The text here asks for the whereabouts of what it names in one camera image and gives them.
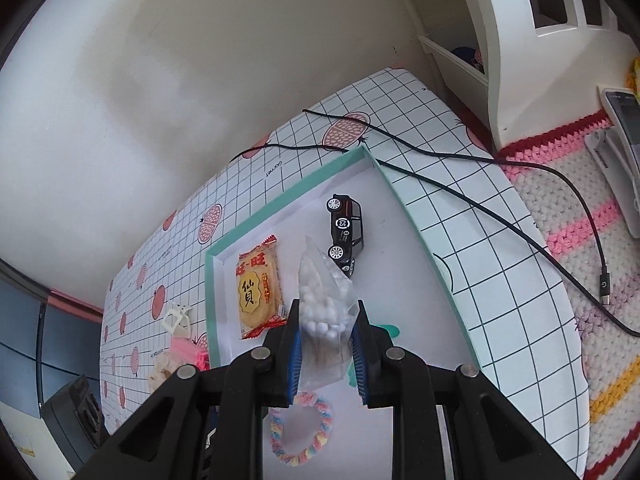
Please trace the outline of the black toy car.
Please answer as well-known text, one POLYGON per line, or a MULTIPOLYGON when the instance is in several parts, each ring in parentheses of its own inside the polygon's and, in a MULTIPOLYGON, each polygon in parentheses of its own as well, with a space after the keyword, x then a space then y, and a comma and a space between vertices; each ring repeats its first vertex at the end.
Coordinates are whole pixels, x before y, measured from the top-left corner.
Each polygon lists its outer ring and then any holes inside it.
POLYGON ((351 278, 356 257, 364 246, 362 212, 360 203, 348 195, 334 194, 326 201, 330 214, 332 243, 326 254, 351 278))

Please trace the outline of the smartphone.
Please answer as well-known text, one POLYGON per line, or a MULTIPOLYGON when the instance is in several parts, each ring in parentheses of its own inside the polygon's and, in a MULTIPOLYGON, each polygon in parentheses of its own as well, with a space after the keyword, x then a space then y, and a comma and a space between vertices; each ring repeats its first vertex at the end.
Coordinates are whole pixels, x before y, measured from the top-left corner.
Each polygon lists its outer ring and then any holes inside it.
POLYGON ((639 166, 639 101, 627 89, 602 87, 600 100, 634 166, 639 166))

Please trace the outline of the cotton swab plastic bag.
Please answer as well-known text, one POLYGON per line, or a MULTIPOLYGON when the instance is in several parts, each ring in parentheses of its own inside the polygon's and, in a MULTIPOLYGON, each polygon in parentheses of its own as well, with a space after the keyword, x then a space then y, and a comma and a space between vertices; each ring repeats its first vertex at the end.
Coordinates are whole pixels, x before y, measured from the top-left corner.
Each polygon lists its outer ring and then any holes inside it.
POLYGON ((350 278, 311 237, 305 238, 300 257, 298 299, 303 351, 299 387, 314 391, 345 376, 359 307, 350 278))

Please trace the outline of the white phone stand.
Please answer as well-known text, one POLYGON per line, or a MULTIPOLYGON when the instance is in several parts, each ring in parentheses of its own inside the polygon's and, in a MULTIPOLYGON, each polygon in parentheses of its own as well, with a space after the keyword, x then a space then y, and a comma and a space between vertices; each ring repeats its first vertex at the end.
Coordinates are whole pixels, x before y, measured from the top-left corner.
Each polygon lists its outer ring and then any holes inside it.
POLYGON ((629 234, 639 238, 639 183, 632 177, 614 128, 598 129, 585 137, 591 156, 605 177, 622 211, 629 234))

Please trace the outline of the cream hair claw clip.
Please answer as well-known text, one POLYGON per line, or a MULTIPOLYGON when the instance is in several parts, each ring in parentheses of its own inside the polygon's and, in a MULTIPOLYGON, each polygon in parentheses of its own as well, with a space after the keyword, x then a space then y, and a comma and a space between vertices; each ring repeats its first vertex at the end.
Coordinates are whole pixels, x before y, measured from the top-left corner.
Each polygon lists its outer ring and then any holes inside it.
POLYGON ((183 304, 169 303, 168 310, 166 311, 162 322, 163 329, 171 336, 182 339, 191 338, 191 320, 190 312, 192 308, 190 306, 184 306, 183 304))

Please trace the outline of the pink comb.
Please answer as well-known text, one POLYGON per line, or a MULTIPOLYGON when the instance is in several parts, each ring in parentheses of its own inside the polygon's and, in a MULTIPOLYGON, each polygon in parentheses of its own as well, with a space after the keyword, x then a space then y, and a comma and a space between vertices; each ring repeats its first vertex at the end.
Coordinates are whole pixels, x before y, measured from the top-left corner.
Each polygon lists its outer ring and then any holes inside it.
POLYGON ((184 364, 192 364, 198 370, 209 370, 208 350, 191 339, 172 337, 169 352, 184 364))

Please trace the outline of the pomegranate grid tablecloth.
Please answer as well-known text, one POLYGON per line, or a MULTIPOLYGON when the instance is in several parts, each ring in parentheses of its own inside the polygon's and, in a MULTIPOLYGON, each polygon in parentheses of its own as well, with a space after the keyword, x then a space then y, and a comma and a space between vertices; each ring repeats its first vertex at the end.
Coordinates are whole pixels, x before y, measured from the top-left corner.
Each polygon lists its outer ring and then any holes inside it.
POLYGON ((297 290, 305 238, 324 245, 322 198, 361 204, 352 281, 370 321, 440 367, 469 353, 576 474, 589 448, 582 343, 561 275, 506 174, 421 81, 386 68, 349 84, 204 183, 142 244, 105 299, 101 404, 117 430, 150 396, 172 301, 215 364, 242 339, 233 269, 273 234, 283 295, 297 290))

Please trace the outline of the beige lace cloth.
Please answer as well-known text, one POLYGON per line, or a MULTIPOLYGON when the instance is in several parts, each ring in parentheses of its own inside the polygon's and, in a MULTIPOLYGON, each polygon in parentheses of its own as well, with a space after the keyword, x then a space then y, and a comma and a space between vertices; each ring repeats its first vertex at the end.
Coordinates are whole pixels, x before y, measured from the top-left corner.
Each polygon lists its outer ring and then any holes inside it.
POLYGON ((153 361, 152 370, 149 372, 148 385, 150 393, 155 392, 166 380, 175 373, 180 366, 183 366, 183 359, 179 358, 170 351, 164 351, 158 354, 153 361))

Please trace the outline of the white plastic chair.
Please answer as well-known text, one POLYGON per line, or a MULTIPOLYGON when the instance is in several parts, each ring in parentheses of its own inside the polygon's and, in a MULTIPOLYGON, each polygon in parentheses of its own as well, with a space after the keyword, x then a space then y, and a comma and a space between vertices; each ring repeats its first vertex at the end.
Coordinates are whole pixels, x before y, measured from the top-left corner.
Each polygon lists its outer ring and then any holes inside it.
POLYGON ((446 86, 491 131, 497 148, 596 112, 601 87, 624 84, 639 50, 600 5, 587 20, 584 0, 560 0, 566 20, 553 24, 539 0, 465 0, 466 32, 429 32, 446 86))

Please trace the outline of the rice cracker snack packet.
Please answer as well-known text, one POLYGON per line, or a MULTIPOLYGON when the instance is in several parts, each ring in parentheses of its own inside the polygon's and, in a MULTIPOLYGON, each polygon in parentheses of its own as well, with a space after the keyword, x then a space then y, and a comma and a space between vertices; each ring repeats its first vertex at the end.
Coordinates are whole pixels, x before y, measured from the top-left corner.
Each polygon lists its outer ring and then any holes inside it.
POLYGON ((277 242, 277 237, 271 234, 262 244, 239 254, 236 262, 242 339, 257 338, 265 330, 286 323, 288 314, 280 285, 277 242))

